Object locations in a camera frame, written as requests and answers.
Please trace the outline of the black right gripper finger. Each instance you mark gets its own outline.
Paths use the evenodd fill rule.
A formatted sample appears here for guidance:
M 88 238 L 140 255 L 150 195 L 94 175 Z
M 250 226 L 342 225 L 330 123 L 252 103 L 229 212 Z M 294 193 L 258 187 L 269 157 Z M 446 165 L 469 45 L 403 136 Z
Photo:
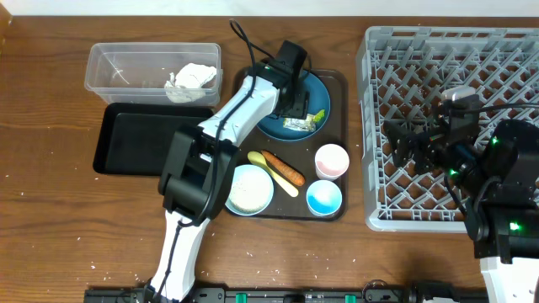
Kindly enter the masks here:
M 414 162 L 416 174 L 425 174 L 431 171 L 431 160 L 429 159 L 429 146 L 426 140 L 406 139 L 403 143 L 403 160 Z
M 415 132 L 407 129 L 406 127 L 401 126 L 400 124 L 393 121 L 385 121 L 383 123 L 383 128 L 385 131 L 386 138 L 389 141 L 392 160 L 394 164 L 407 164 L 403 160 L 403 143 L 406 139 L 424 139 L 424 132 Z

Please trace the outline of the silver green snack wrapper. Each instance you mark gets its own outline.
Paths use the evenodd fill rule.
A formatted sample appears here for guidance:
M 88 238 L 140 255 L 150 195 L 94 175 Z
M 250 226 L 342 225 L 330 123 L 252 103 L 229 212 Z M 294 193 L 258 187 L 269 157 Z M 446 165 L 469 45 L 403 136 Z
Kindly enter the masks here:
M 321 109 L 316 114 L 308 114 L 304 120 L 285 118 L 283 127 L 293 131 L 314 132 L 325 118 L 325 110 Z

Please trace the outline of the light blue bowl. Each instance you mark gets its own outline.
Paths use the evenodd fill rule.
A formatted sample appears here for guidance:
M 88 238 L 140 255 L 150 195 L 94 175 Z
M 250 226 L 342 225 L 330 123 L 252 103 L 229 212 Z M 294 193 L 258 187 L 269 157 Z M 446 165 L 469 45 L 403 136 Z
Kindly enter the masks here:
M 225 206 L 235 215 L 257 215 L 270 204 L 273 195 L 274 185 L 269 174 L 261 167 L 244 164 L 234 170 Z

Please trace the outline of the light blue cup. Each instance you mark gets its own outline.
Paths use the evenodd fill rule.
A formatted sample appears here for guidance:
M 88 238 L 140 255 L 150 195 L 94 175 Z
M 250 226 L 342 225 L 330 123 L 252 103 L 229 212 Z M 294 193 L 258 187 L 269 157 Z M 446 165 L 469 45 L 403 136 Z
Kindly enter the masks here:
M 339 186 L 328 180 L 313 182 L 306 193 L 307 208 L 315 216 L 329 216 L 340 210 L 343 195 Z

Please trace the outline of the white paper napkin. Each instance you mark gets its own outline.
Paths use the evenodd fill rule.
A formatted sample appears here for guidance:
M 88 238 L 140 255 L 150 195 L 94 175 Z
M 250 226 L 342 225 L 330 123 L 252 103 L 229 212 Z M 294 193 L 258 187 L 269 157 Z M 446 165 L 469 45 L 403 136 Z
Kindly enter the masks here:
M 191 103 L 205 97 L 204 86 L 212 83 L 216 75 L 214 66 L 189 63 L 176 74 L 170 72 L 163 88 L 173 103 Z

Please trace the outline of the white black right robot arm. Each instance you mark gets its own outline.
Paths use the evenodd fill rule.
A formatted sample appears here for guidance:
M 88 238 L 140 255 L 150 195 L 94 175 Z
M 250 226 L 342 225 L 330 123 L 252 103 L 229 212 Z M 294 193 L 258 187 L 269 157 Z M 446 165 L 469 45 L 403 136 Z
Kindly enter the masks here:
M 491 302 L 538 300 L 538 128 L 500 121 L 484 149 L 475 146 L 479 116 L 490 111 L 477 95 L 439 102 L 435 124 L 415 133 L 394 121 L 383 129 L 393 163 L 414 162 L 417 174 L 441 170 L 458 200 Z

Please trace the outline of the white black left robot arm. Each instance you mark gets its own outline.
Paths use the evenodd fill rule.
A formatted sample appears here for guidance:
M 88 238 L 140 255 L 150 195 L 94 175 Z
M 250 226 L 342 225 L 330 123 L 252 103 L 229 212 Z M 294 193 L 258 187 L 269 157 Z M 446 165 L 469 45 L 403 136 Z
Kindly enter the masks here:
M 144 288 L 145 302 L 180 302 L 195 282 L 195 262 L 209 222 L 223 209 L 240 145 L 266 116 L 304 119 L 307 51 L 286 40 L 275 56 L 251 60 L 248 75 L 220 111 L 197 126 L 178 128 L 158 192 L 167 223 L 160 263 Z

